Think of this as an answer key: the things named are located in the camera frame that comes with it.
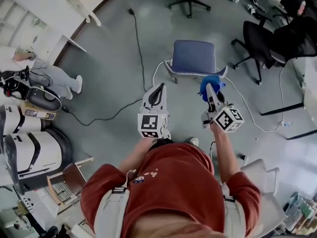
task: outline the person in red shirt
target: person in red shirt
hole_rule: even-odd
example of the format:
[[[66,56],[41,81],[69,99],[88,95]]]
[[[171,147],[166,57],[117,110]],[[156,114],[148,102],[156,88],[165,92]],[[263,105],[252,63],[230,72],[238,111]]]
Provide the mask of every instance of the person in red shirt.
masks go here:
[[[211,124],[217,149],[220,178],[243,207],[246,237],[255,228],[260,212],[259,189],[240,171],[229,137]],[[220,183],[211,158],[192,143],[171,143],[142,138],[118,168],[102,165],[81,192],[81,207],[94,230],[103,196],[122,186],[129,170],[137,176],[128,183],[130,198],[121,238],[223,237],[225,208]]]

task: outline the white shirt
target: white shirt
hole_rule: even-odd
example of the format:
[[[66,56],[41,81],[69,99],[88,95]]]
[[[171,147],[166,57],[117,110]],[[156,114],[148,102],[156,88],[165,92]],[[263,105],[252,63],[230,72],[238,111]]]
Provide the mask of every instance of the white shirt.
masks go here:
[[[10,47],[0,47],[0,71],[4,72],[6,70],[11,71],[21,71],[29,66],[29,68],[33,68],[34,60],[30,61],[28,59],[23,61],[15,61],[13,60],[15,54],[15,48]]]

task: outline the blue chair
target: blue chair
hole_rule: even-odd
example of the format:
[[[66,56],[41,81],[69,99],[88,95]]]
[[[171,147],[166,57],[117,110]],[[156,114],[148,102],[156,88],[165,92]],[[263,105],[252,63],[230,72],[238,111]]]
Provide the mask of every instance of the blue chair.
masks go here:
[[[193,78],[218,75],[223,78],[228,68],[216,71],[215,48],[212,43],[201,41],[178,40],[174,42],[174,53],[171,62],[164,61],[171,78],[178,83],[178,77]]]

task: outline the gray floor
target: gray floor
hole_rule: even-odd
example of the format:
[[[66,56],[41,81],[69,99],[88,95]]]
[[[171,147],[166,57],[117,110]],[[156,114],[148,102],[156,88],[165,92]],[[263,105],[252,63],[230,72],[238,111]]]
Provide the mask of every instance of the gray floor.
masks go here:
[[[142,68],[137,49],[134,19],[127,13],[128,5],[134,9],[138,22],[139,39],[145,64],[146,88],[152,84],[152,74],[157,64],[172,56],[173,42],[179,39],[208,41],[216,47],[216,65],[223,68],[245,57],[246,52],[230,42],[234,38],[243,40],[243,22],[258,22],[245,9],[244,1],[233,3],[230,0],[203,0],[211,6],[206,11],[199,5],[193,6],[193,18],[184,16],[185,6],[166,7],[174,0],[110,0],[97,13],[102,27],[94,22],[86,25],[76,38],[87,53],[70,47],[60,67],[70,76],[83,77],[83,91],[74,94],[71,101],[64,101],[69,109],[83,122],[93,118],[108,118],[122,106],[142,98]],[[271,24],[266,28],[274,29]],[[263,129],[274,129],[281,115],[261,117],[266,112],[282,107],[279,90],[280,68],[262,70],[263,85],[258,86],[256,65],[253,60],[229,70],[228,77],[245,97],[256,123]],[[172,138],[182,141],[190,136],[199,138],[200,147],[209,151],[213,135],[202,130],[201,114],[207,105],[197,95],[199,82],[193,79],[180,79],[174,84],[161,66],[157,72],[156,83],[167,85],[168,110],[170,119],[168,129]],[[292,142],[285,136],[304,133],[316,127],[308,113],[303,109],[287,112],[284,120],[293,122],[291,127],[282,127],[276,133],[263,133],[252,123],[251,117],[232,85],[223,93],[241,111],[246,122],[230,135],[235,153],[250,156],[250,160],[263,158],[268,168],[279,166],[281,203],[298,190],[311,197],[317,188],[316,180],[317,135]],[[292,62],[289,62],[282,75],[282,88],[285,105],[302,101],[303,93],[296,79]],[[122,111],[114,120],[97,121],[89,127],[80,125],[70,114],[60,112],[55,125],[61,128],[71,140],[74,158],[81,160],[88,155],[95,161],[84,166],[83,172],[89,177],[101,164],[117,166],[133,149],[140,136],[137,131],[137,113],[140,102]]]

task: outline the person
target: person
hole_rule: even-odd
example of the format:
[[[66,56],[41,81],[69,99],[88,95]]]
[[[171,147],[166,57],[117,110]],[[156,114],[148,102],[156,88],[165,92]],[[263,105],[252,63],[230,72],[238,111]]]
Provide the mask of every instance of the person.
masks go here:
[[[240,171],[229,137],[211,124],[217,149],[220,178],[243,207],[245,236],[255,228],[260,212],[259,189]],[[125,209],[122,238],[224,237],[225,208],[220,183],[211,158],[198,148],[198,139],[173,143],[170,139],[142,138],[118,168],[102,165],[81,191],[81,207],[94,230],[103,196],[122,186],[129,170],[138,175],[128,183],[130,198]]]
[[[15,48],[0,47],[0,71],[20,71],[29,66],[31,84],[48,87],[60,97],[73,98],[71,91],[79,94],[82,90],[83,78],[78,75],[73,79],[65,71],[56,66],[44,63],[35,58],[33,52],[17,52]]]

